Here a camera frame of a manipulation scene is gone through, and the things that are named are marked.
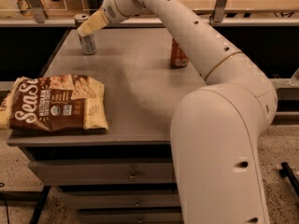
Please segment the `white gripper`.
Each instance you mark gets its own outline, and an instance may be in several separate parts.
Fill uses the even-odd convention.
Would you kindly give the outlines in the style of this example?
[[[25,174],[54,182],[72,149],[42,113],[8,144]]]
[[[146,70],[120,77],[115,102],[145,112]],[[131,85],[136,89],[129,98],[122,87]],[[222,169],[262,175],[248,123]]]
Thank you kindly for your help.
[[[77,29],[82,37],[91,35],[110,23],[122,23],[139,14],[144,6],[137,0],[104,0],[102,10],[94,12]]]

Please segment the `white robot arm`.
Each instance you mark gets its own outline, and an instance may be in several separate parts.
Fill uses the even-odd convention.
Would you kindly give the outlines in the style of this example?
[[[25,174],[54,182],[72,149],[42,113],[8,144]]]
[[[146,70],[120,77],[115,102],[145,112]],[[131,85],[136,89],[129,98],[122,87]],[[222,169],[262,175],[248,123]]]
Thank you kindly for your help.
[[[184,224],[270,224],[257,143],[277,112],[273,83],[179,0],[104,0],[78,31],[89,35],[145,8],[206,83],[179,102],[171,122]]]

